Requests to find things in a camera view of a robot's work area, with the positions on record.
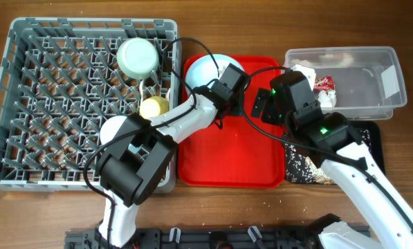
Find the food scraps and rice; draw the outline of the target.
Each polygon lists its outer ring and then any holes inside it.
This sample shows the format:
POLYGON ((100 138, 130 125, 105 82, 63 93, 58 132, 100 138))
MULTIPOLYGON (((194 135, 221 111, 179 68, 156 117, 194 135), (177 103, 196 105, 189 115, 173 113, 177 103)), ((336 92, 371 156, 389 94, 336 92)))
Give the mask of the food scraps and rice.
POLYGON ((322 169, 317 168, 313 161, 299 154, 294 145, 283 143, 285 151, 285 179, 290 183, 335 185, 322 169))

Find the white plastic spoon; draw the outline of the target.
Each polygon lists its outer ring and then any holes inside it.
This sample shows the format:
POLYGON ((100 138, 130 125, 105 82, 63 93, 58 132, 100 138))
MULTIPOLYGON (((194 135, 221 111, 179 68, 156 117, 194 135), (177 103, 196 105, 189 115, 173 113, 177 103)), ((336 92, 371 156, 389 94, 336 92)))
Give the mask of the white plastic spoon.
POLYGON ((141 80, 139 83, 139 94, 140 94, 140 101, 143 102, 147 98, 146 87, 145 87, 146 80, 141 80))

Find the red snack wrapper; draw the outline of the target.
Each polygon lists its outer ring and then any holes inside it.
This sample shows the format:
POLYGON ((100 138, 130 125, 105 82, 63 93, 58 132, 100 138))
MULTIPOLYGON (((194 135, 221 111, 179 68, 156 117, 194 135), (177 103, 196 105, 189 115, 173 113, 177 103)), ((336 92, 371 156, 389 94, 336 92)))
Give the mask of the red snack wrapper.
POLYGON ((333 91, 335 84, 331 76, 319 77, 315 79, 313 88, 316 91, 333 91))

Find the red plastic tray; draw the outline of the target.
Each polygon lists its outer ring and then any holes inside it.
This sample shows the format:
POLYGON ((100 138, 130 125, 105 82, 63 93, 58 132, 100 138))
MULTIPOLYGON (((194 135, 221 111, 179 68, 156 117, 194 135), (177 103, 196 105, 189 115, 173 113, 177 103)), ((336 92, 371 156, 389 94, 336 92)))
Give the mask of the red plastic tray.
POLYGON ((178 147, 178 177, 202 187, 274 188, 285 177, 280 142, 251 127, 242 116, 226 116, 223 128, 202 129, 178 147))

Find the black waste tray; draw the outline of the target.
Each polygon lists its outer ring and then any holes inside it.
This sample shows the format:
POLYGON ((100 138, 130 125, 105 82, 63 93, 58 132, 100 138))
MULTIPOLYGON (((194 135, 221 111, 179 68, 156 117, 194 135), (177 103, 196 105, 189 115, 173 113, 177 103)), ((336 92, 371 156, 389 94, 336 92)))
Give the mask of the black waste tray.
POLYGON ((375 122, 352 120, 351 124, 361 135, 362 141, 367 145, 369 152, 376 161, 379 169, 385 174, 385 164, 380 136, 380 129, 375 122))

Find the light blue plate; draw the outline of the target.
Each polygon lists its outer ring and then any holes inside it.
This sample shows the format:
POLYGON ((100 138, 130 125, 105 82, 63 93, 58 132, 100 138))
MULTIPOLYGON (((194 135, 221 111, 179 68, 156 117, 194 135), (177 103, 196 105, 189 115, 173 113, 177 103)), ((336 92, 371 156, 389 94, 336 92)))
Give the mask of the light blue plate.
POLYGON ((244 68, 237 60, 227 55, 214 54, 213 56, 218 66, 209 55, 200 57, 188 68, 185 82, 194 90, 218 79, 220 83, 213 82, 208 85, 208 88, 214 93, 230 98, 235 84, 238 85, 241 79, 245 78, 244 68))

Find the white tissue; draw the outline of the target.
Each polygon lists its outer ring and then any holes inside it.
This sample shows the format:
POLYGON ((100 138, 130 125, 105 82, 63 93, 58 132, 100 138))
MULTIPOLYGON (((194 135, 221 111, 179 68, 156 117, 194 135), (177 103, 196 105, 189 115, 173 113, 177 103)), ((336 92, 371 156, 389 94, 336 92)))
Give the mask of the white tissue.
POLYGON ((323 108, 333 108, 337 102, 336 91, 320 91, 318 93, 318 101, 320 102, 320 106, 323 108))

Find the clear plastic bin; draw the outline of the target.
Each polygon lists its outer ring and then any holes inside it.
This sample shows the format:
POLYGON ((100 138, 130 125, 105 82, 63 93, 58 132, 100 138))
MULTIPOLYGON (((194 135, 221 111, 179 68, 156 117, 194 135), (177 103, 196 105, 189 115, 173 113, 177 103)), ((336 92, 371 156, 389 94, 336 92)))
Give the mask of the clear plastic bin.
POLYGON ((322 107, 351 120, 386 120, 407 104, 407 93, 396 51, 389 46, 296 48, 285 54, 286 67, 312 68, 316 77, 330 76, 336 104, 322 107))

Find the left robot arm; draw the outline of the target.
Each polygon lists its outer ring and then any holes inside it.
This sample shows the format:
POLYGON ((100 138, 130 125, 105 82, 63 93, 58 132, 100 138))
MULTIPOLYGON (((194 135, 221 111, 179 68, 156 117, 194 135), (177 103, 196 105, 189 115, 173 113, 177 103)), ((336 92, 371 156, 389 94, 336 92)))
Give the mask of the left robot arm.
POLYGON ((238 105, 248 74, 229 64, 218 79, 190 89, 184 103, 163 115, 145 119, 137 113, 107 120, 102 145, 93 152, 101 188, 92 190, 107 200, 95 238, 104 248, 123 248, 136 232, 136 215, 156 190, 178 144, 223 118, 238 105))

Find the grey dishwasher rack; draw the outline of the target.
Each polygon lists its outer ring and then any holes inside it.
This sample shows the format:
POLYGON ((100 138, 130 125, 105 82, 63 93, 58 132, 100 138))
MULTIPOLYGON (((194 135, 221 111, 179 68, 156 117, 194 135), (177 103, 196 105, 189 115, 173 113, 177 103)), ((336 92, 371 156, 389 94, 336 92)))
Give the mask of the grey dishwasher rack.
POLYGON ((139 83, 117 63, 131 38, 151 42, 159 66, 147 98, 178 104, 181 43, 171 19, 20 17, 12 21, 0 65, 0 190, 87 189, 85 169, 102 125, 139 110, 139 83))

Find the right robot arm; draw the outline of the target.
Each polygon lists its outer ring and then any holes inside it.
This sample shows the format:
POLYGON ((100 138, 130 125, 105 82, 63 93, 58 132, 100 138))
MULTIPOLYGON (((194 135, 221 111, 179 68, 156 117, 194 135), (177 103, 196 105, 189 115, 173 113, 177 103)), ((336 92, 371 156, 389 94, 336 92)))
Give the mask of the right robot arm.
POLYGON ((341 113, 324 114, 306 76, 286 70, 270 95, 290 138, 350 198, 375 232, 372 239, 328 214, 313 224, 319 248, 413 248, 413 209, 380 170, 360 134, 341 113))

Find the yellow plastic cup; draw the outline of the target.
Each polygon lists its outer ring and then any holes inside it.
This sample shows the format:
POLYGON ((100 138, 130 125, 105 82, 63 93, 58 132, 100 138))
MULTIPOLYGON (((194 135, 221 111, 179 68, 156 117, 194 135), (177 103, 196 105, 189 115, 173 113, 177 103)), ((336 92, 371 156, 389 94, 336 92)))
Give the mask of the yellow plastic cup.
POLYGON ((153 118, 169 111, 169 101, 161 96, 152 96, 140 103, 139 114, 145 118, 153 118))

